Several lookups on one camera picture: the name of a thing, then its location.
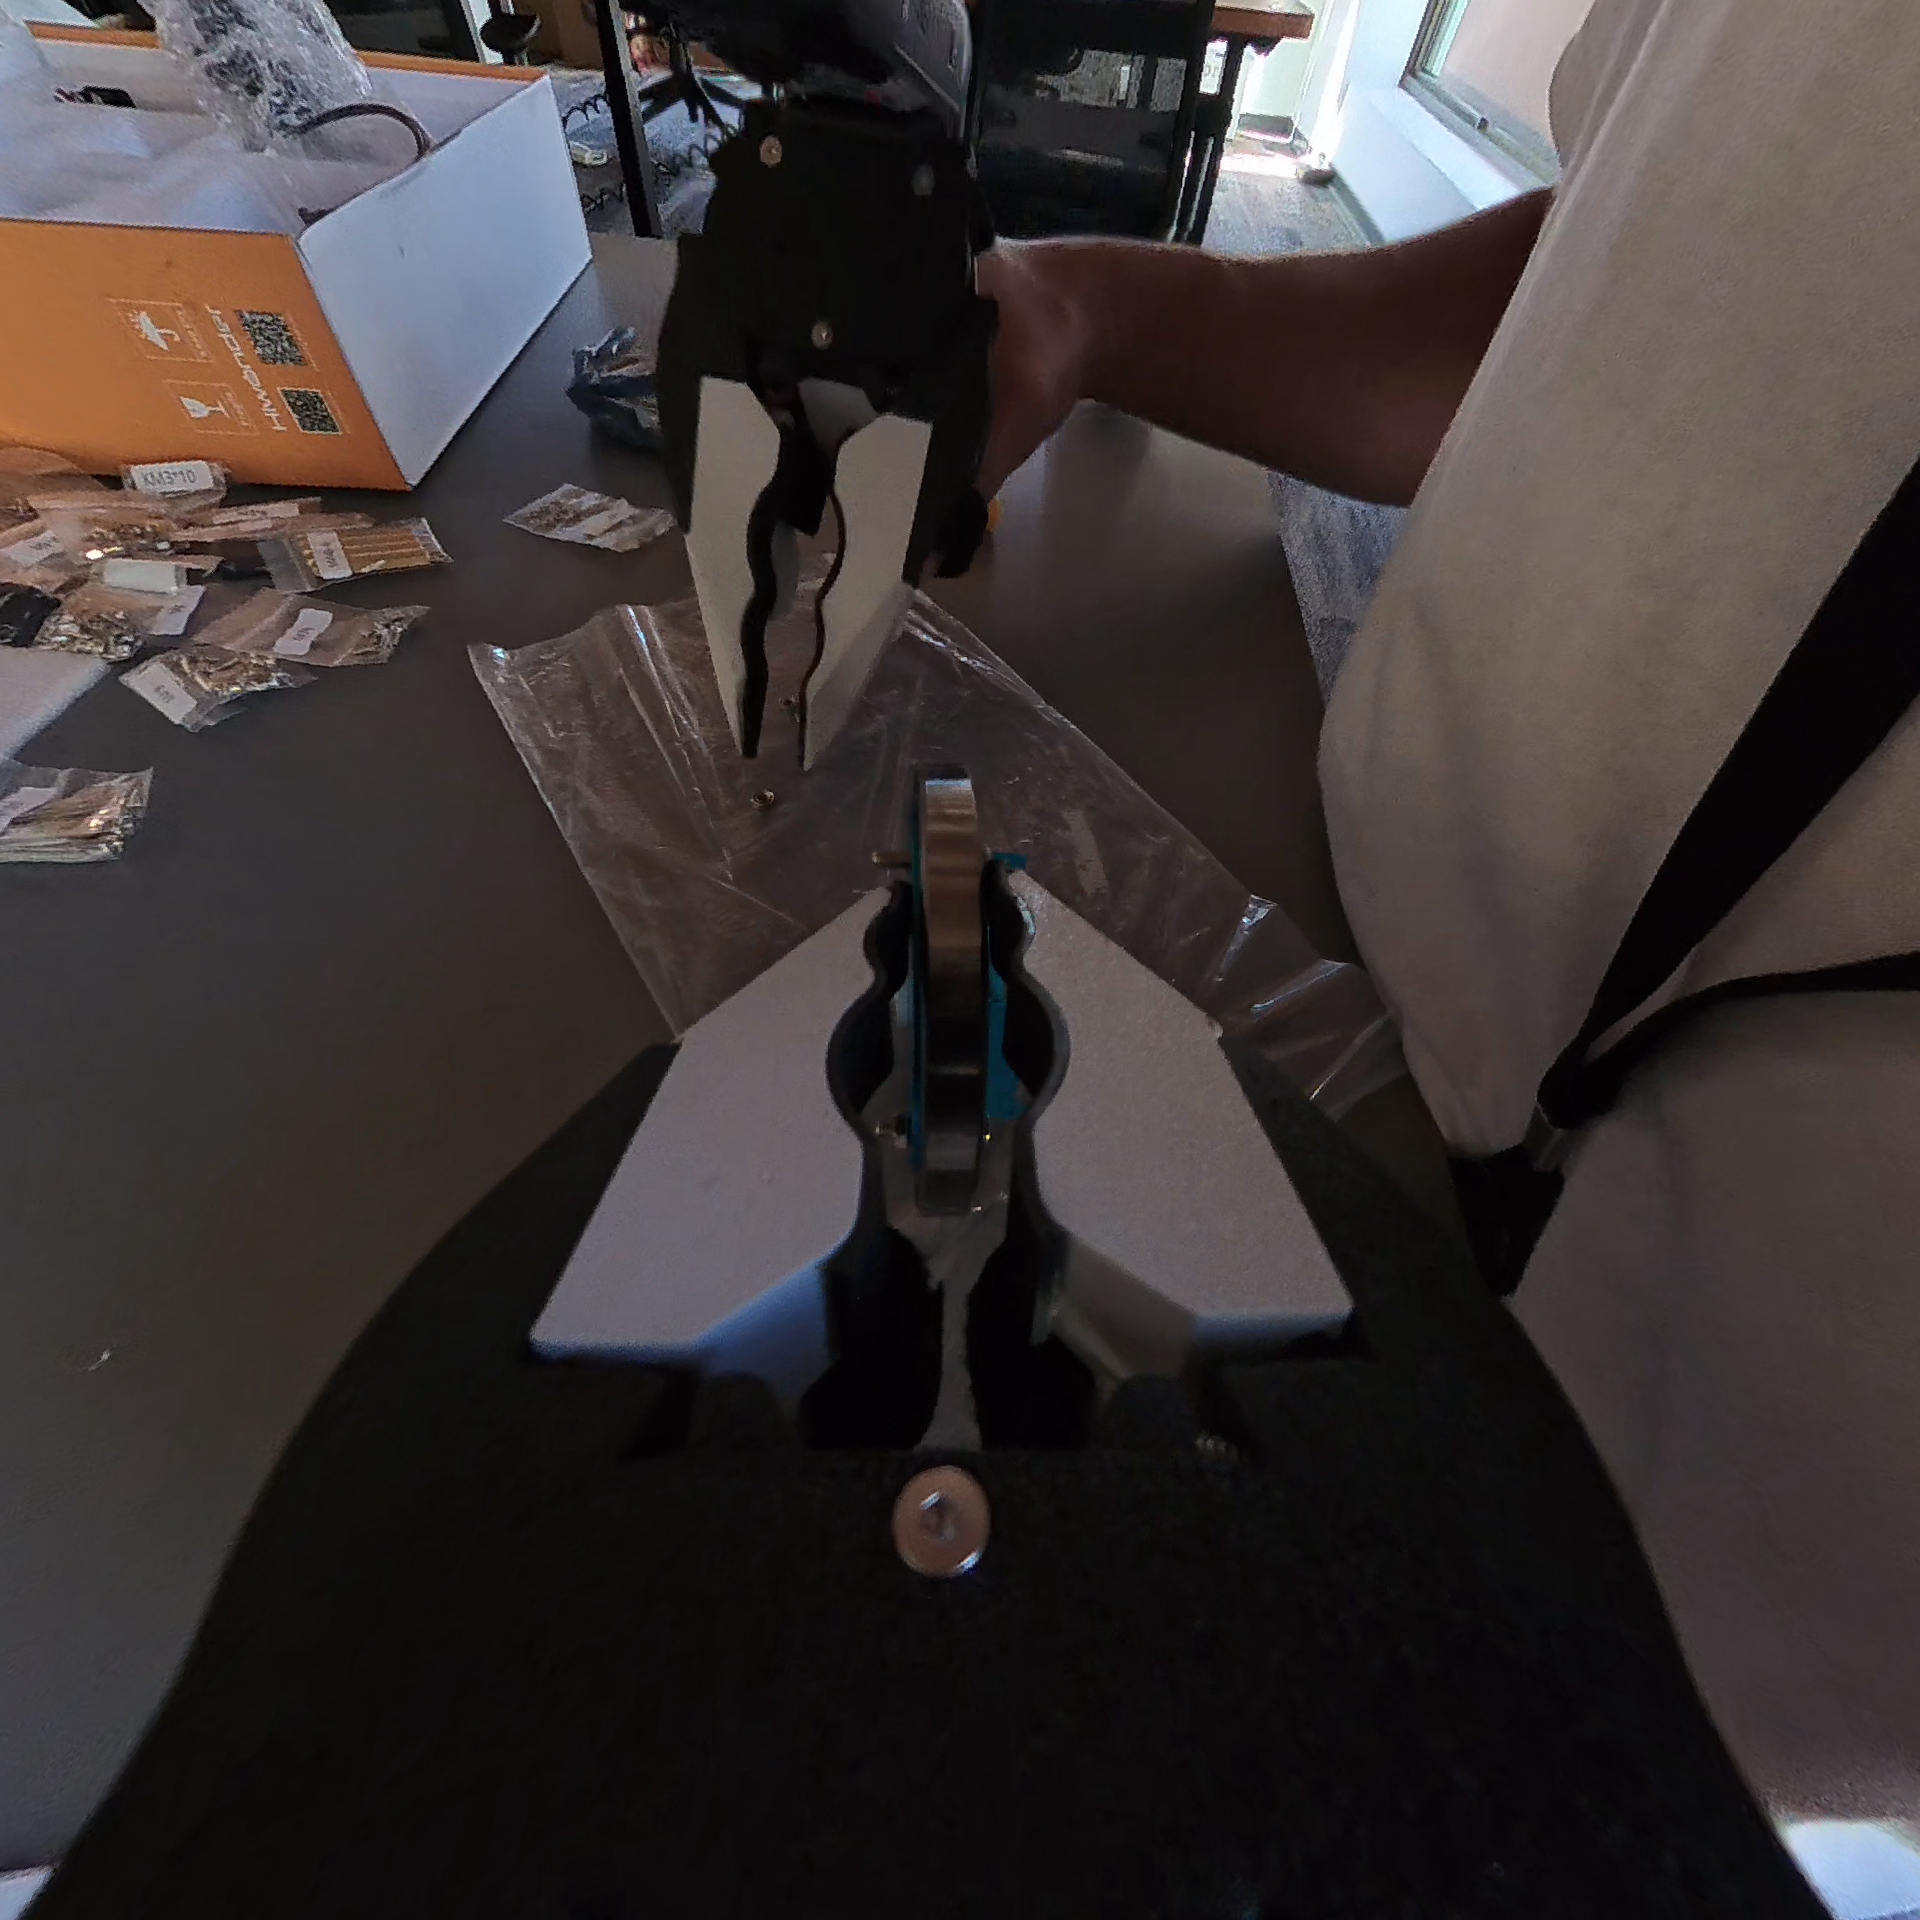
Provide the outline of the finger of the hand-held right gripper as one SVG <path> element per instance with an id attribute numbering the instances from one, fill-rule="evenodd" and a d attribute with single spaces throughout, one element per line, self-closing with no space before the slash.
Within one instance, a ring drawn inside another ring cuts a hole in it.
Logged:
<path id="1" fill-rule="evenodd" d="M 781 427 L 751 386 L 705 375 L 685 547 L 714 683 L 746 759 L 758 755 L 767 688 L 766 624 L 780 596 L 780 463 Z"/>
<path id="2" fill-rule="evenodd" d="M 820 651 L 799 697 L 805 772 L 827 755 L 897 636 L 927 446 L 926 420 L 876 417 L 835 454 L 831 506 L 843 543 L 818 596 Z"/>

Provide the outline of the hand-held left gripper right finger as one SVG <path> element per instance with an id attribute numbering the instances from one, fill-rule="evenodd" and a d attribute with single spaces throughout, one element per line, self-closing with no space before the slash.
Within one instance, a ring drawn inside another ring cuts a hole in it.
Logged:
<path id="1" fill-rule="evenodd" d="M 993 1130 L 1003 1230 L 966 1297 L 990 1450 L 1075 1450 L 1135 1379 L 1333 1354 L 1346 1283 L 1231 1056 L 1186 996 L 1025 872 L 1019 978 L 1046 1068 Z"/>

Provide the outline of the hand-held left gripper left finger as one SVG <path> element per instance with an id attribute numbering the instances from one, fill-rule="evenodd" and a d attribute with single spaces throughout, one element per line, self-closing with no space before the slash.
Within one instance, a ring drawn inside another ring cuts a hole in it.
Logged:
<path id="1" fill-rule="evenodd" d="M 887 1127 L 907 907 L 870 890 L 685 1031 L 540 1311 L 540 1358 L 748 1376 L 813 1447 L 926 1435 L 943 1289 Z"/>

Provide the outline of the blue round plate with bracket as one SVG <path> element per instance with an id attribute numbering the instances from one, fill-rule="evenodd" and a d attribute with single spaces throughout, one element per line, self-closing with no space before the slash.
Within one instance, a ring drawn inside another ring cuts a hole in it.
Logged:
<path id="1" fill-rule="evenodd" d="M 986 1099 L 982 1116 L 993 1130 L 1012 1124 L 1030 1105 L 1046 1068 L 1046 1033 L 1036 1028 L 1026 1006 L 1017 960 L 1022 958 L 1025 914 L 1012 894 L 1010 874 L 990 857 L 979 886 L 982 935 L 982 969 L 988 986 Z"/>

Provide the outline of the person's right forearm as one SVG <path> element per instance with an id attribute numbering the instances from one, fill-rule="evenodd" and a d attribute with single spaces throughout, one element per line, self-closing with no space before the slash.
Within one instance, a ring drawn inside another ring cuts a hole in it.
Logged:
<path id="1" fill-rule="evenodd" d="M 1407 508 L 1542 235 L 1535 190 L 1388 247 L 1116 247 L 1079 305 L 1081 401 L 1310 488 Z"/>

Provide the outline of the person's right hand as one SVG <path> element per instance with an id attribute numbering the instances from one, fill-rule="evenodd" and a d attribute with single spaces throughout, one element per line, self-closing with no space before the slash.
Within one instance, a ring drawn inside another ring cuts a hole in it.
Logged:
<path id="1" fill-rule="evenodd" d="M 1095 243 L 1050 239 L 998 244 L 975 263 L 975 291 L 996 310 L 993 417 L 975 476 L 988 500 L 1002 494 L 1084 398 L 1092 262 Z"/>

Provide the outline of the single clear hardware packet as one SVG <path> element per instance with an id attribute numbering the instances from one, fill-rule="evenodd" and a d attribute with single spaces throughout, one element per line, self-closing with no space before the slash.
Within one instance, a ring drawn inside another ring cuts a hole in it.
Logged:
<path id="1" fill-rule="evenodd" d="M 641 554 L 678 531 L 669 510 L 641 508 L 579 486 L 554 488 L 503 523 L 530 537 L 615 556 Z"/>

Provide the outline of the dark blue plastic bag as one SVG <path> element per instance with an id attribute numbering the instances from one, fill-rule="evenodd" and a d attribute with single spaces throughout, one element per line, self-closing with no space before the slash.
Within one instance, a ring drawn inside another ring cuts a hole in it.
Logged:
<path id="1" fill-rule="evenodd" d="M 655 346 L 630 326 L 612 328 L 570 356 L 567 401 L 602 440 L 661 455 Z"/>

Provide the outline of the clear flat plastic bag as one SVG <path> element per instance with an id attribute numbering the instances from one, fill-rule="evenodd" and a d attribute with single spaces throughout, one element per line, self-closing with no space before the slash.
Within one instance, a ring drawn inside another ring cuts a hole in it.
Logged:
<path id="1" fill-rule="evenodd" d="M 1241 891 L 1186 830 L 981 641 L 919 604 L 847 730 L 813 772 L 738 759 L 707 683 L 693 604 L 612 608 L 473 671 L 617 940 L 685 1031 L 870 890 L 907 872 L 907 808 L 927 783 L 926 1154 L 907 1160 L 903 1230 L 942 1289 L 1003 1230 L 986 1120 L 988 986 L 979 886 L 990 857 L 1029 874 L 1207 1015 L 1346 1283 L 1374 1240 L 1371 1171 L 1318 1112 L 1382 1059 L 1361 977 L 1315 958 L 1276 906 Z M 757 814 L 750 795 L 775 790 Z M 887 1120 L 903 1143 L 905 1068 Z"/>

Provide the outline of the black mesh office chair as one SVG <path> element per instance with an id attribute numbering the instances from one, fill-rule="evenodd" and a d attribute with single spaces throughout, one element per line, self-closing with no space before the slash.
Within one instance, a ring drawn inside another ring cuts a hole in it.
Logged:
<path id="1" fill-rule="evenodd" d="M 971 139 L 998 241 L 1173 235 L 1204 2 L 971 4 Z"/>

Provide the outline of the pile of small hardware bags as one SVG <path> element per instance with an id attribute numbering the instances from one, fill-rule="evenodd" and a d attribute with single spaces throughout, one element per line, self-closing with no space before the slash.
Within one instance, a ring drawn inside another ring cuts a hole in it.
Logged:
<path id="1" fill-rule="evenodd" d="M 108 673 L 175 650 L 214 665 L 370 665 L 422 611 L 340 606 L 340 595 L 449 563 L 420 516 L 249 497 L 209 460 L 109 478 L 49 448 L 2 451 L 5 648 L 90 657 Z"/>

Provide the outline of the bubble wrap bundle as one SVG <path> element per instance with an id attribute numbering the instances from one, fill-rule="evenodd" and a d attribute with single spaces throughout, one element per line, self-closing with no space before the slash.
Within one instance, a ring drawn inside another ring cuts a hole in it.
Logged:
<path id="1" fill-rule="evenodd" d="M 373 102 L 369 68 L 323 2 L 142 7 L 194 102 L 249 154 Z"/>

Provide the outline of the orange and white cardboard box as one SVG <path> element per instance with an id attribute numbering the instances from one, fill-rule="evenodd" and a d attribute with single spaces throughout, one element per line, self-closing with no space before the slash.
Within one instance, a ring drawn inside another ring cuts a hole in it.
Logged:
<path id="1" fill-rule="evenodd" d="M 151 35 L 5 16 L 5 443 L 426 478 L 589 263 L 549 75 L 362 56 L 245 151 Z"/>

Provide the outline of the white foam sheet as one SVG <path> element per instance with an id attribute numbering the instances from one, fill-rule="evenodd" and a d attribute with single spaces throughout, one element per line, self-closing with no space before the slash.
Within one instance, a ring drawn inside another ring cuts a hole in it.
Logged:
<path id="1" fill-rule="evenodd" d="M 98 687 L 108 665 L 90 657 L 2 648 L 2 758 L 21 751 L 49 730 L 82 694 Z"/>

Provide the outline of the clear bag of long screws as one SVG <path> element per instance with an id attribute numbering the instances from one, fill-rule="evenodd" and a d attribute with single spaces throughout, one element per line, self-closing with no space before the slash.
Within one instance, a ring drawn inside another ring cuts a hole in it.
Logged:
<path id="1" fill-rule="evenodd" d="M 129 851 L 153 795 L 153 770 L 100 772 L 2 759 L 2 865 L 81 867 Z"/>

